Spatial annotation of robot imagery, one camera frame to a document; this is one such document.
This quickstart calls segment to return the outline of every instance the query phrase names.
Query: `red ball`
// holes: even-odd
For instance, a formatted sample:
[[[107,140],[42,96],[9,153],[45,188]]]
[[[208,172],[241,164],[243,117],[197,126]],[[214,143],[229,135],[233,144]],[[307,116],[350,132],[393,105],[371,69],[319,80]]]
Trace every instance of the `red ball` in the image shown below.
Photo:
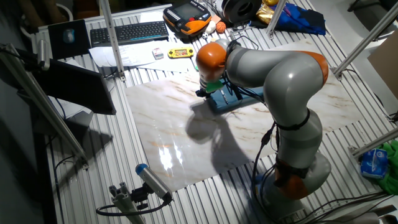
[[[221,34],[221,33],[223,33],[225,31],[225,29],[226,29],[226,25],[225,25],[224,22],[220,21],[220,22],[217,23],[217,25],[216,25],[217,33]]]

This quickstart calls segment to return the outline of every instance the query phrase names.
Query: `slotted metal table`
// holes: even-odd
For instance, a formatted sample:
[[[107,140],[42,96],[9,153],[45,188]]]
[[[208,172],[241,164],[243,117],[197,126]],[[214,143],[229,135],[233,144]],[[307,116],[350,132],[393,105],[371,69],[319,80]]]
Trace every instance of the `slotted metal table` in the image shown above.
[[[305,9],[314,9],[308,0],[289,0],[289,2]],[[117,26],[135,24],[139,22],[141,13],[162,11],[165,7],[167,6],[122,12],[114,14],[113,19]],[[88,33],[92,29],[106,27],[103,17],[94,17],[85,21]],[[212,36],[226,39],[229,37],[229,32],[230,30],[226,30],[224,34],[214,33]],[[302,39],[311,39],[328,60],[329,67],[337,67],[346,57],[331,35],[275,32],[274,38],[270,40],[261,29],[249,29],[240,34],[255,41],[262,50]],[[38,33],[32,35],[34,51],[40,39],[50,42],[47,27],[41,27]],[[179,42],[176,38],[169,38],[169,41]],[[242,42],[244,47],[254,48],[248,40],[242,39]],[[196,37],[192,39],[192,44],[197,51],[207,44],[207,41]],[[74,59],[81,66],[98,72],[90,55],[79,55]],[[103,74],[110,72],[108,68],[102,69]],[[126,70],[125,82],[121,82],[119,78],[110,79],[114,82],[111,96],[117,113],[114,116],[94,115],[83,144],[90,168],[82,169],[79,161],[61,164],[56,171],[59,194],[55,187],[53,166],[70,156],[72,152],[60,139],[53,141],[53,150],[48,148],[47,152],[58,223],[129,223],[125,217],[103,217],[95,213],[96,208],[112,204],[108,190],[110,185],[125,182],[130,190],[142,186],[142,180],[134,169],[137,164],[147,163],[147,160],[124,89],[173,75],[178,73],[129,68]],[[358,165],[350,156],[348,146],[361,147],[395,128],[395,125],[384,117],[384,109],[360,75],[343,72],[341,84],[364,119],[327,133],[323,138],[320,152],[331,162],[332,172],[320,189],[302,200],[308,207],[308,212],[336,198],[357,197],[379,190],[378,186],[359,175]],[[264,172],[274,162],[275,155],[262,158],[259,162],[259,172]],[[144,215],[144,218],[147,223],[264,223],[266,220],[264,214],[254,207],[251,201],[252,168],[253,163],[245,164],[180,189],[173,193],[174,202],[171,206]],[[150,208],[160,204],[161,201],[155,195],[149,197]],[[299,213],[298,217],[302,218],[304,215]]]

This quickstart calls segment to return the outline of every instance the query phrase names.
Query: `green bag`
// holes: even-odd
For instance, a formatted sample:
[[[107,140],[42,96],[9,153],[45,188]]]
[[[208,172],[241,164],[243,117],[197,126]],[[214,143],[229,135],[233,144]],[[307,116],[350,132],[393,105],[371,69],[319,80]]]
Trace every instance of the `green bag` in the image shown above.
[[[380,149],[387,151],[389,167],[384,179],[377,180],[377,183],[389,194],[398,195],[398,141],[384,143]]]

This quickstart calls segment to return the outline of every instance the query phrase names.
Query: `gold object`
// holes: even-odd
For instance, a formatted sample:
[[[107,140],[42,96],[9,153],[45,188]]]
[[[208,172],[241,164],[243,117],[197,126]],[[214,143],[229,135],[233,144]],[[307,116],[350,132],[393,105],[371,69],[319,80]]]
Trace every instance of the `gold object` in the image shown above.
[[[265,24],[269,24],[269,22],[272,19],[272,15],[274,15],[274,10],[272,10],[270,7],[266,6],[265,4],[262,5],[261,8],[256,13],[257,18]]]
[[[262,0],[262,3],[266,4],[267,6],[275,6],[278,4],[279,0]]]

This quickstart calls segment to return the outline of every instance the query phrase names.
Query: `keyboard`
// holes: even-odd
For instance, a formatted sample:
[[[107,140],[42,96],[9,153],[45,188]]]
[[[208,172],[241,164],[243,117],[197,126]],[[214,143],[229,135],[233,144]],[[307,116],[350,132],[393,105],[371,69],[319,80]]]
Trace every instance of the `keyboard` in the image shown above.
[[[164,21],[143,22],[115,27],[119,45],[136,44],[151,40],[165,40],[169,36]],[[91,47],[111,45],[108,29],[90,30]]]

